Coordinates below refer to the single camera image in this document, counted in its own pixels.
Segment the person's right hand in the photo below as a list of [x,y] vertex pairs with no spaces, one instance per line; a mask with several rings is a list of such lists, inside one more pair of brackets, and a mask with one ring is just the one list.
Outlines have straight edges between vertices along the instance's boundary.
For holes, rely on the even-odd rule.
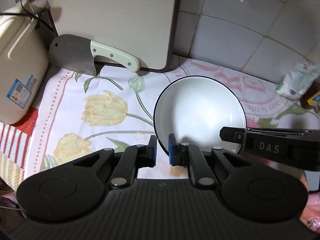
[[311,231],[319,233],[319,192],[310,193],[305,173],[300,176],[300,181],[307,189],[308,201],[299,220]]

